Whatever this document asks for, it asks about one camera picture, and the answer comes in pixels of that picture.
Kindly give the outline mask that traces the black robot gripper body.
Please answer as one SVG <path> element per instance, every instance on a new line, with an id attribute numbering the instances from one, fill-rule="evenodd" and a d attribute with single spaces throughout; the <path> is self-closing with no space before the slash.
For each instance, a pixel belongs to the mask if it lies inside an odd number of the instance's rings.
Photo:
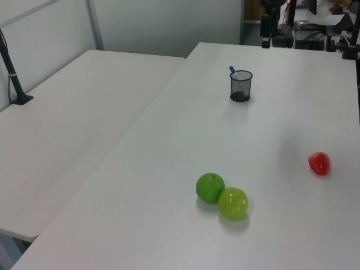
<path id="1" fill-rule="evenodd" d="M 271 33 L 271 16 L 269 14 L 265 14 L 261 17 L 260 20 L 260 36 L 263 38 L 269 38 Z"/>

